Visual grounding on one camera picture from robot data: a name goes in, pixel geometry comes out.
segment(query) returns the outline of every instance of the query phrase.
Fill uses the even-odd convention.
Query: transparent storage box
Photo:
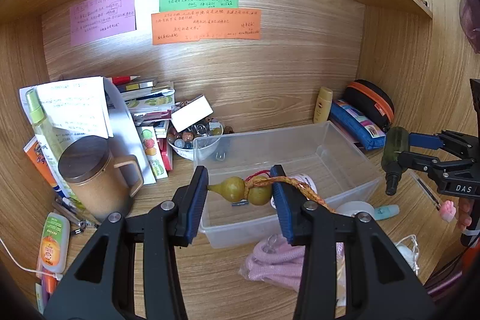
[[[212,144],[216,148],[205,153],[204,147]],[[193,147],[194,168],[205,166],[211,185],[281,164],[287,175],[309,175],[332,208],[348,201],[367,201],[381,179],[375,166],[329,121],[196,138]],[[270,203],[235,206],[209,191],[199,231],[213,248],[224,248],[280,233],[280,225]]]

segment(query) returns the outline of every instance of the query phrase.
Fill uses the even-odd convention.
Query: open notepad
[[[63,148],[87,135],[109,139],[114,156],[135,155],[144,183],[155,183],[131,114],[112,82],[95,76],[21,88],[20,101],[30,123],[26,93],[31,88],[36,88],[45,114],[57,128],[57,138]],[[137,180],[135,170],[131,166],[121,170],[127,183],[133,185]]]

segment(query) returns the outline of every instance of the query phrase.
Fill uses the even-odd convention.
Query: green spray bottle cap
[[[34,124],[37,122],[42,121],[45,118],[45,113],[43,112],[42,105],[38,100],[37,91],[34,88],[27,91],[27,104],[28,110],[30,111],[30,116],[32,117],[32,121]]]

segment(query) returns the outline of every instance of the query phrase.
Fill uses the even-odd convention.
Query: bowl
[[[220,129],[222,130],[222,133],[220,135],[223,134],[223,125],[220,124]],[[205,139],[206,143],[208,143],[208,140],[210,139],[210,137],[208,136],[205,136],[205,137],[202,137],[203,139]],[[212,153],[215,152],[215,150],[217,149],[218,147],[218,142],[220,141],[220,138],[218,137],[215,137],[215,138],[211,138],[212,139],[212,143],[211,144],[208,144],[206,145],[205,147],[201,147],[201,148],[198,148],[198,154],[199,154],[199,157],[201,159],[205,159],[207,158],[208,156],[210,156]],[[175,145],[173,145],[171,142],[168,141],[168,143],[172,146],[173,150],[178,154],[180,155],[182,158],[186,158],[188,160],[194,160],[194,151],[193,149],[191,150],[186,150],[184,148],[178,148],[178,147],[175,147]]]

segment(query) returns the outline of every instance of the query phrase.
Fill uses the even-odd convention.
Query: black and orange case
[[[395,108],[390,97],[380,87],[367,80],[357,79],[346,87],[342,99],[363,112],[383,131],[390,128]]]

